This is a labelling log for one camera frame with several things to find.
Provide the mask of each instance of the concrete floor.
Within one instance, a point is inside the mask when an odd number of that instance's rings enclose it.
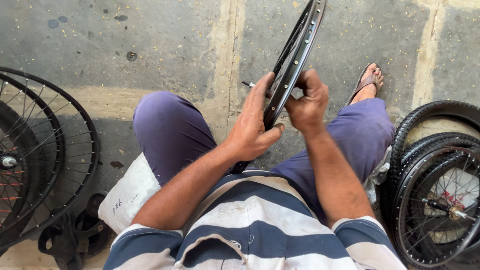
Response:
[[[132,115],[143,95],[162,90],[185,97],[202,112],[215,140],[223,141],[248,91],[239,81],[256,82],[273,67],[305,5],[303,0],[2,1],[0,65],[45,78],[85,107],[99,131],[103,162],[92,190],[109,190],[140,154]],[[330,89],[326,121],[373,61],[384,71],[379,97],[394,123],[433,100],[480,106],[480,0],[329,5],[307,63]],[[59,20],[58,27],[49,20]],[[279,121],[287,130],[254,162],[259,168],[271,168],[304,147],[288,118]],[[124,168],[113,168],[112,161]],[[19,259],[25,252],[38,259]],[[55,268],[51,257],[37,253],[36,242],[27,240],[0,258],[0,270]],[[85,268],[101,268],[104,257]]]

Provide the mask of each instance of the blue and white striped shirt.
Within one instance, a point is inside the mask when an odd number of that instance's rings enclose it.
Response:
[[[135,224],[120,233],[104,269],[406,269],[378,221],[341,219],[330,230],[289,181],[226,176],[182,230]]]

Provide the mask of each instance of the purple pants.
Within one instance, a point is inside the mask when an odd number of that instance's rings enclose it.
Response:
[[[395,128],[385,108],[383,100],[368,98],[342,108],[326,127],[362,183],[382,160],[394,137]],[[135,108],[133,129],[160,186],[216,147],[202,114],[170,92],[145,95]],[[306,149],[271,171],[295,181],[318,218],[324,220]]]

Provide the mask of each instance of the brown sandal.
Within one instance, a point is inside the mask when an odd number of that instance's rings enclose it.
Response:
[[[364,80],[361,79],[363,77],[363,75],[365,75],[365,72],[367,72],[367,68],[372,64],[377,64],[377,63],[370,63],[363,69],[362,73],[360,74],[359,80],[357,82],[357,86],[356,86],[355,90],[353,91],[352,96],[346,102],[345,106],[350,105],[350,103],[352,103],[353,98],[357,95],[357,93],[360,90],[362,90],[362,88],[364,88],[365,86],[367,86],[369,84],[375,84],[375,87],[377,87],[377,93],[380,90],[380,84],[378,83],[378,76],[377,75],[372,74],[372,75],[366,77]],[[380,71],[382,71],[382,68],[378,64],[377,64],[377,68],[379,68]]]

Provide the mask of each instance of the person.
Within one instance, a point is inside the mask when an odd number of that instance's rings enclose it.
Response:
[[[226,173],[281,138],[266,131],[263,104],[272,72],[245,99],[217,145],[201,113],[170,92],[142,98],[133,117],[161,189],[111,246],[104,269],[405,269],[375,219],[362,183],[394,136],[377,65],[328,125],[328,87],[303,71],[285,108],[306,149],[271,171]]]

